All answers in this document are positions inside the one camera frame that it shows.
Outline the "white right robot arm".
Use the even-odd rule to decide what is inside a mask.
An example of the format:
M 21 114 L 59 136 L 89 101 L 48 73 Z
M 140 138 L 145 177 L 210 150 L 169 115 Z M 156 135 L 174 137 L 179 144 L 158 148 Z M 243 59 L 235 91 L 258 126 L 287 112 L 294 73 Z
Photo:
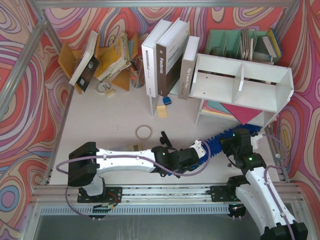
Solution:
M 253 151 L 248 129 L 236 128 L 219 140 L 223 153 L 233 156 L 242 174 L 228 179 L 222 195 L 242 202 L 254 220 L 262 240 L 305 240 L 308 229 L 297 222 L 278 194 L 263 157 Z

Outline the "blue microfiber duster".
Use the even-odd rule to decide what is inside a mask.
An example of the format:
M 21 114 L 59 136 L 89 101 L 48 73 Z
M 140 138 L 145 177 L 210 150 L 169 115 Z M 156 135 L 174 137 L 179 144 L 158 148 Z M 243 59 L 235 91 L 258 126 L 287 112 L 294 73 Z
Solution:
M 263 157 L 254 152 L 254 144 L 252 137 L 258 135 L 261 127 L 251 124 L 238 125 L 235 128 L 230 128 L 222 133 L 219 133 L 204 142 L 203 144 L 206 152 L 203 157 L 199 159 L 199 163 L 191 166 L 195 170 L 199 165 L 206 163 L 210 158 L 219 153 L 224 153 L 229 159 L 230 164 L 241 170 L 245 175 L 247 171 L 252 171 L 255 168 L 266 167 Z

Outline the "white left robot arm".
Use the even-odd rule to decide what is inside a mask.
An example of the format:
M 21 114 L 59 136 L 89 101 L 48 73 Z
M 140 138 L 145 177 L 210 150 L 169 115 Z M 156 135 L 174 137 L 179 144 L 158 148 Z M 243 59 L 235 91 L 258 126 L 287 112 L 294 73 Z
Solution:
M 104 173 L 141 171 L 179 178 L 197 168 L 206 154 L 200 140 L 180 150 L 172 146 L 164 131 L 159 140 L 159 146 L 138 151 L 105 150 L 97 148 L 95 142 L 87 142 L 69 154 L 67 184 L 84 189 L 89 197 L 102 196 L 105 193 Z

